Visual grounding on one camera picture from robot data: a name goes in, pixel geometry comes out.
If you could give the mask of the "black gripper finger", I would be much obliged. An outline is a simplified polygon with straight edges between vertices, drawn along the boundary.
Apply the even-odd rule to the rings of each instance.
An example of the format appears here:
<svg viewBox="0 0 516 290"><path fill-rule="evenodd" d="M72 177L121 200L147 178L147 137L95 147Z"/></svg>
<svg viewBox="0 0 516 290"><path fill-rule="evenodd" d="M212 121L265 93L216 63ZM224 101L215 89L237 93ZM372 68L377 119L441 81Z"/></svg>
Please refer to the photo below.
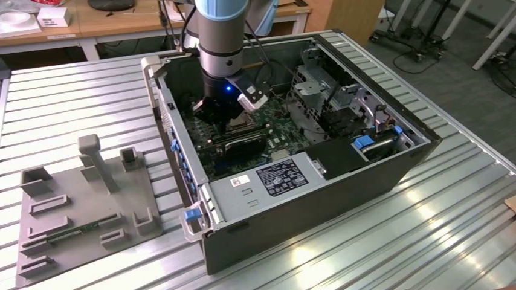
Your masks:
<svg viewBox="0 0 516 290"><path fill-rule="evenodd" d="M227 131L228 116L225 108L215 98L203 98L192 108L195 116L212 125L220 134Z"/></svg>

